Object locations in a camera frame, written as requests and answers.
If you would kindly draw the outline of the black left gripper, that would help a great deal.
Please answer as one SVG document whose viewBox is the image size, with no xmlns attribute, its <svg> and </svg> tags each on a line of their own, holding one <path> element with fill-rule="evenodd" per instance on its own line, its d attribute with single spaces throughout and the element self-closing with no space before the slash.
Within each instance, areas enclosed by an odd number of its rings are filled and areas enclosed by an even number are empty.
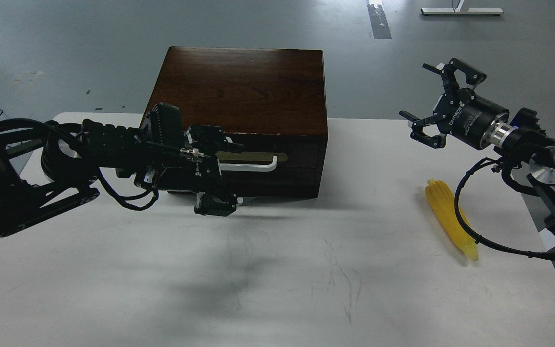
<svg viewBox="0 0 555 347">
<path fill-rule="evenodd" d="M 159 145 L 158 190 L 192 191 L 196 193 L 194 213 L 227 217 L 237 210 L 244 198 L 222 189 L 218 175 L 218 152 L 240 154 L 245 145 L 234 143 L 222 127 L 193 124 L 185 131 L 189 145 Z"/>
</svg>

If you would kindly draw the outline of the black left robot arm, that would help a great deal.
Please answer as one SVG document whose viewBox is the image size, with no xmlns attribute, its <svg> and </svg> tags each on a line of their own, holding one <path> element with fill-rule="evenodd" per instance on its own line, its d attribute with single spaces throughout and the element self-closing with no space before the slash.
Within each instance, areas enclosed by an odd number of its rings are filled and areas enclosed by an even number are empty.
<svg viewBox="0 0 555 347">
<path fill-rule="evenodd" d="M 196 196 L 194 213 L 228 216 L 238 194 L 224 183 L 218 154 L 241 153 L 221 127 L 183 125 L 179 108 L 158 103 L 138 127 L 0 121 L 0 237 L 8 237 L 99 197 L 131 211 L 152 207 L 161 191 Z"/>
</svg>

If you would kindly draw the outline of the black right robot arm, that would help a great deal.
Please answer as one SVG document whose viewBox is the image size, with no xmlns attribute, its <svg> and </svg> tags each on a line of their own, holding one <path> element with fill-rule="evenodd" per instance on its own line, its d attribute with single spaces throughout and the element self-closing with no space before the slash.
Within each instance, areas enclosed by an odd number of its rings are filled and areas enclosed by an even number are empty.
<svg viewBox="0 0 555 347">
<path fill-rule="evenodd" d="M 446 64 L 423 68 L 441 77 L 444 92 L 433 108 L 432 116 L 420 119 L 401 110 L 399 114 L 410 122 L 410 136 L 431 148 L 443 148 L 446 136 L 452 135 L 463 143 L 481 151 L 489 145 L 499 154 L 497 160 L 478 161 L 463 177 L 456 189 L 453 202 L 458 211 L 461 189 L 476 171 L 491 166 L 503 182 L 514 191 L 537 196 L 549 210 L 546 228 L 555 236 L 555 139 L 548 137 L 538 125 L 537 113 L 521 108 L 511 119 L 509 110 L 478 96 L 476 86 L 486 75 L 469 64 L 453 58 Z M 476 233 L 457 215 L 461 228 L 476 243 L 505 253 L 526 255 L 555 262 L 555 253 L 541 253 L 509 248 L 492 242 Z"/>
</svg>

